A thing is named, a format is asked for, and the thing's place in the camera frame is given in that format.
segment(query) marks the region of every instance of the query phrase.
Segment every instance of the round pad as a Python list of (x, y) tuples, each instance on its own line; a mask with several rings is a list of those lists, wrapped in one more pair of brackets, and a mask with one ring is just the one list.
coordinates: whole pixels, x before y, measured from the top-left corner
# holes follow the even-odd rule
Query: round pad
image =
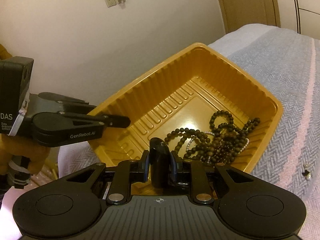
[(283, 204), (276, 197), (258, 195), (248, 199), (247, 208), (256, 215), (271, 217), (283, 210)]
[(71, 198), (64, 195), (48, 195), (36, 203), (37, 210), (47, 216), (57, 216), (68, 212), (73, 206)]
[(221, 218), (236, 232), (249, 237), (278, 238), (292, 234), (304, 222), (303, 202), (291, 192), (250, 191), (245, 188), (230, 191), (220, 200)]
[(37, 189), (23, 194), (12, 209), (19, 229), (27, 235), (71, 236), (91, 226), (100, 214), (100, 201), (92, 192), (70, 187), (56, 194)]

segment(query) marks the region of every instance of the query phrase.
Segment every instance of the pink stripe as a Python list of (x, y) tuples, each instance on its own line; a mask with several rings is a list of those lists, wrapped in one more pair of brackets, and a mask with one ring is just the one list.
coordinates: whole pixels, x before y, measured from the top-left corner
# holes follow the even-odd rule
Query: pink stripe
[(288, 160), (284, 164), (282, 171), (279, 174), (280, 180), (276, 183), (277, 186), (287, 188), (292, 182), (292, 176), (295, 173), (299, 157), (301, 156), (301, 149), (304, 147), (305, 138), (309, 128), (311, 110), (312, 110), (312, 96), (313, 88), (316, 79), (316, 48), (315, 40), (311, 39), (311, 64), (310, 64), (310, 76), (307, 88), (306, 100), (304, 103), (304, 110), (300, 120), (298, 131), (296, 132), (296, 138), (293, 141), (293, 145), (288, 155)]

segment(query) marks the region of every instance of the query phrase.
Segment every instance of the wall outlet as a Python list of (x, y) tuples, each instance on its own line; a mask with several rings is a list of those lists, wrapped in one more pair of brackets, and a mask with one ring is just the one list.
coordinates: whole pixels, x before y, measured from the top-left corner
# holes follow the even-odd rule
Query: wall outlet
[(117, 5), (116, 0), (105, 0), (108, 7)]

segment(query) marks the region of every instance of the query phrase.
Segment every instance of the bed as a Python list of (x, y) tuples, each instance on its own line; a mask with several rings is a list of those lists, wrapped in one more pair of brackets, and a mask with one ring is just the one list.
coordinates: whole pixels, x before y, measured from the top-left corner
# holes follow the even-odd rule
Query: bed
[[(247, 71), (283, 104), (276, 132), (252, 174), (299, 196), (308, 211), (300, 237), (320, 239), (320, 41), (292, 30), (250, 24), (209, 47)], [(86, 142), (61, 147), (59, 174), (97, 161)], [(302, 175), (304, 165), (310, 179)]]

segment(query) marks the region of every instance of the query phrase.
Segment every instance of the white bedsheet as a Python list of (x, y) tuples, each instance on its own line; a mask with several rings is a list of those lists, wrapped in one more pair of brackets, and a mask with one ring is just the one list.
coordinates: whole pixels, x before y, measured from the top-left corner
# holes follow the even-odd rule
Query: white bedsheet
[(218, 39), (208, 46), (223, 56), (228, 57), (236, 51), (247, 47), (263, 34), (274, 28), (277, 27), (258, 23), (248, 24), (234, 32), (224, 35), (221, 39)]

